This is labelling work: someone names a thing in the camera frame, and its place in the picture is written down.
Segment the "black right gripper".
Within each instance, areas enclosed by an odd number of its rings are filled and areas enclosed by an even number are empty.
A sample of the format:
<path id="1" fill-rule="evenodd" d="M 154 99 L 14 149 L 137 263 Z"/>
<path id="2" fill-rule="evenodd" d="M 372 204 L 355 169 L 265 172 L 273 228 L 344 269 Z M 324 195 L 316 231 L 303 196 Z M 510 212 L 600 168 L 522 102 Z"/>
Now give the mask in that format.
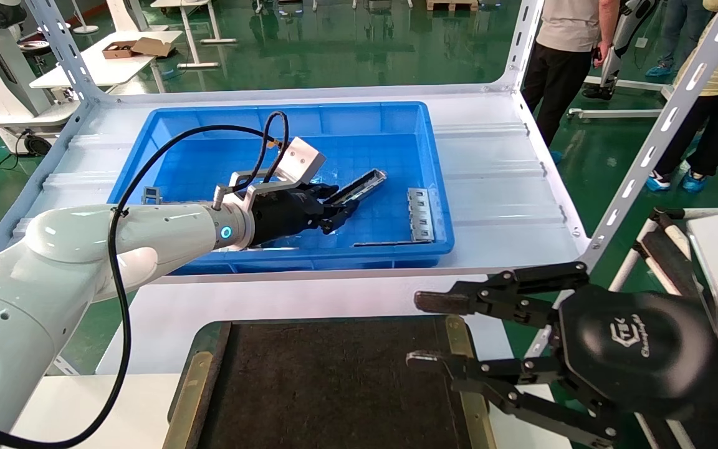
<path id="1" fill-rule="evenodd" d="M 447 292 L 415 292 L 415 307 L 434 314 L 482 314 L 535 329 L 559 317 L 567 365 L 555 356 L 476 360 L 432 350 L 408 353 L 406 364 L 443 375 L 454 392 L 479 394 L 506 415 L 588 447 L 613 446 L 618 409 L 678 421 L 696 447 L 718 448 L 718 337 L 700 301 L 587 284 L 586 264 L 570 262 L 457 281 Z M 558 311 L 532 298 L 576 288 Z M 553 382 L 580 394 L 587 412 L 517 389 Z"/>

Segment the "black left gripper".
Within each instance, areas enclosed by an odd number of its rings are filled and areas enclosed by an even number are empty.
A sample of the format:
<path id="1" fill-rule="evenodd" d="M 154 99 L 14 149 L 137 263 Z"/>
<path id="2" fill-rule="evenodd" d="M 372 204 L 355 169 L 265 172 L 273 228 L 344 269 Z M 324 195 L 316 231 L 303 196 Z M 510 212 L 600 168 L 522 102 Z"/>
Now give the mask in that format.
<path id="1" fill-rule="evenodd" d="M 319 228 L 322 233 L 330 234 L 341 228 L 360 202 L 323 205 L 321 201 L 328 201 L 339 191 L 339 185 L 311 183 L 258 196 L 251 208 L 254 235 L 250 247 L 295 236 L 308 229 Z"/>

